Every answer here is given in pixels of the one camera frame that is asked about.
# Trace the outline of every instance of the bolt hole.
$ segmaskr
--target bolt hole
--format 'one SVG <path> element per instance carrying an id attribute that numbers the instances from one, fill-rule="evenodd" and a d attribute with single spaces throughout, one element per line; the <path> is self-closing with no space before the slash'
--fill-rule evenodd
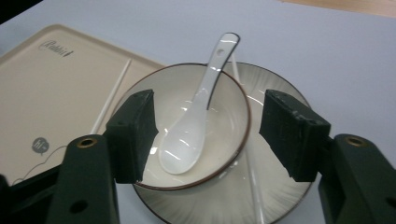
<path id="1" fill-rule="evenodd" d="M 77 214 L 77 213 L 83 212 L 87 207 L 88 207 L 88 203 L 85 200 L 80 200 L 80 201 L 73 203 L 70 206 L 69 211 L 72 214 Z"/>
<path id="2" fill-rule="evenodd" d="M 363 139 L 361 139 L 359 137 L 355 137 L 355 136 L 348 136 L 346 138 L 346 141 L 350 145 L 355 146 L 355 147 L 365 147 L 367 145 L 367 143 Z"/>
<path id="3" fill-rule="evenodd" d="M 386 200 L 387 200 L 387 203 L 388 203 L 390 206 L 392 206 L 393 208 L 396 209 L 396 198 L 390 198 L 390 197 L 388 197 Z"/>
<path id="4" fill-rule="evenodd" d="M 218 49 L 218 52 L 216 52 L 218 56 L 222 56 L 224 54 L 224 49 Z"/>
<path id="5" fill-rule="evenodd" d="M 78 142 L 77 147 L 86 148 L 95 145 L 98 141 L 94 138 L 84 138 Z"/>

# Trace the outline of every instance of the spoon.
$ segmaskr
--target spoon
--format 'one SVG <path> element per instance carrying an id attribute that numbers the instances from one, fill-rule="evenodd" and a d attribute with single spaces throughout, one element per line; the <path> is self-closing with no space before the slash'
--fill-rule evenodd
<path id="1" fill-rule="evenodd" d="M 219 74 L 239 43 L 239 36 L 227 33 L 213 50 L 202 82 L 191 106 L 167 131 L 159 147 L 159 159 L 165 172 L 183 174 L 192 168 L 202 154 L 205 142 L 206 114 Z"/>

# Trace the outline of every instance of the tableware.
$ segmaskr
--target tableware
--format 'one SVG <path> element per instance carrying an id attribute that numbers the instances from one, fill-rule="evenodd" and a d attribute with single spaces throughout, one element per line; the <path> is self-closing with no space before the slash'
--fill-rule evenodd
<path id="1" fill-rule="evenodd" d="M 224 67 L 233 73 L 230 63 Z M 156 216 L 168 223 L 255 223 L 253 193 L 246 152 L 258 171 L 260 191 L 264 202 L 266 223 L 280 220 L 305 196 L 311 183 L 297 183 L 260 136 L 264 94 L 267 89 L 286 92 L 304 104 L 305 98 L 279 75 L 247 63 L 238 63 L 240 83 L 250 102 L 252 125 L 241 153 L 222 173 L 201 185 L 179 190 L 134 188 L 142 202 Z"/>
<path id="2" fill-rule="evenodd" d="M 159 148 L 161 167 L 169 174 L 179 175 L 190 170 L 199 160 L 205 142 L 206 115 L 210 97 L 221 69 L 239 42 L 239 36 L 224 34 L 216 45 L 201 84 L 190 107 L 167 130 Z"/>
<path id="3" fill-rule="evenodd" d="M 184 189 L 201 184 L 221 173 L 237 157 L 248 139 L 250 108 L 242 87 L 221 73 L 207 111 L 205 144 L 200 160 L 186 173 L 171 175 L 161 167 L 159 148 L 166 131 L 191 105 L 206 66 L 176 64 L 138 81 L 121 98 L 119 107 L 131 94 L 154 91 L 155 121 L 159 133 L 154 139 L 140 186 L 148 189 Z"/>

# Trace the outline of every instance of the white table surface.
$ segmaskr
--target white table surface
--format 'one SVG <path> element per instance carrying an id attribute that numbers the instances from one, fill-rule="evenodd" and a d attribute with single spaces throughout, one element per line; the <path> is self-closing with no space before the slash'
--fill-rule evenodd
<path id="1" fill-rule="evenodd" d="M 373 141 L 396 166 L 396 19 L 276 0 L 44 0 L 0 25 L 0 55 L 60 23 L 163 63 L 207 63 L 219 37 L 242 38 L 238 62 L 291 82 L 332 124 Z M 324 223 L 318 181 L 279 223 Z M 118 186 L 122 223 L 162 223 Z"/>

